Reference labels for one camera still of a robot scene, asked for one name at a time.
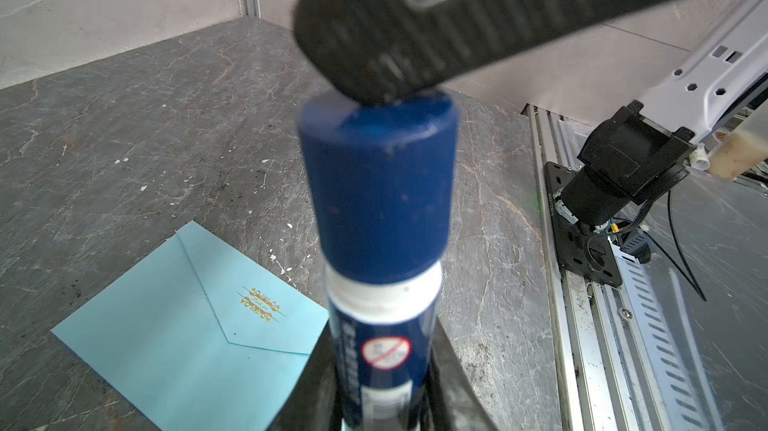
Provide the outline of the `glue stick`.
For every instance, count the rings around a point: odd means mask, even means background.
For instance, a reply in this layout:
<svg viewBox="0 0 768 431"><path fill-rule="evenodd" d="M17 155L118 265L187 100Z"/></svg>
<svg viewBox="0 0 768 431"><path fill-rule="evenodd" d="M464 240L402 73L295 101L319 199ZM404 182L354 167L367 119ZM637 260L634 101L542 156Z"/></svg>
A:
<svg viewBox="0 0 768 431"><path fill-rule="evenodd" d="M443 288L440 262L396 283L325 270L344 430L417 430Z"/></svg>

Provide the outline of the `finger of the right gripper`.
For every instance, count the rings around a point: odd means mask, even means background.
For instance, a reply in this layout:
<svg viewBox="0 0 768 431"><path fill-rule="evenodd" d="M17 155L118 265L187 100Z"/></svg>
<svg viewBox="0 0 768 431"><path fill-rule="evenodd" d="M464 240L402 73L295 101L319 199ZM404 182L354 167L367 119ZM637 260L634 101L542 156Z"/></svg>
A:
<svg viewBox="0 0 768 431"><path fill-rule="evenodd" d="M384 105L671 0L297 0L294 39L339 92Z"/></svg>

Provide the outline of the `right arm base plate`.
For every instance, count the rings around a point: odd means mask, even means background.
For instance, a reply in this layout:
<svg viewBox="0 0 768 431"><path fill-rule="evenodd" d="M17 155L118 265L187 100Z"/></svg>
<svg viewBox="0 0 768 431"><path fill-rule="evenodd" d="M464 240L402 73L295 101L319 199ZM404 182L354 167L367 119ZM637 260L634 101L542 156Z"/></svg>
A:
<svg viewBox="0 0 768 431"><path fill-rule="evenodd" d="M576 172L559 164L546 162L543 165L543 176L558 266L587 281L620 287L623 279L611 241L608 238L595 238L590 241L595 235L592 228L569 222L556 208L561 191L573 180Z"/></svg>

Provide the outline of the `dark blue glue cap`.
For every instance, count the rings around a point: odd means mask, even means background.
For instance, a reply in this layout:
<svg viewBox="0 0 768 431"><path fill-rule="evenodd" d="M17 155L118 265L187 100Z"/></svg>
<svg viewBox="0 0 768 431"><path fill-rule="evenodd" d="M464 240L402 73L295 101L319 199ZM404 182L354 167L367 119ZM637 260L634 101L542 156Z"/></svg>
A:
<svg viewBox="0 0 768 431"><path fill-rule="evenodd" d="M459 121L439 91L387 106L328 91L305 104L297 131L322 252L336 272L383 285L440 259Z"/></svg>

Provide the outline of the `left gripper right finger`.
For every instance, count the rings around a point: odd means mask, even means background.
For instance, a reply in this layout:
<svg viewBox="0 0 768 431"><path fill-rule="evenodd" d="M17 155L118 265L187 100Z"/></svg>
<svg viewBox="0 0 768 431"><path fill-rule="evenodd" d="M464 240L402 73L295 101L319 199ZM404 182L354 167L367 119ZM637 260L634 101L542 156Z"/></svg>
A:
<svg viewBox="0 0 768 431"><path fill-rule="evenodd" d="M426 377L425 429L498 429L474 393L440 320L435 324Z"/></svg>

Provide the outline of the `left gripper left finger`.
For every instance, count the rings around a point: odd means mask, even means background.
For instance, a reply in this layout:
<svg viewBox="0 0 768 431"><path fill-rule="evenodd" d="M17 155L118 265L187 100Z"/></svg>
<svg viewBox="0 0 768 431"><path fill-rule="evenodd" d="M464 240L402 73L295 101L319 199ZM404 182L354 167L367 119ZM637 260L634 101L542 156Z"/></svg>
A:
<svg viewBox="0 0 768 431"><path fill-rule="evenodd" d="M288 399L268 430L335 430L336 370L326 324Z"/></svg>

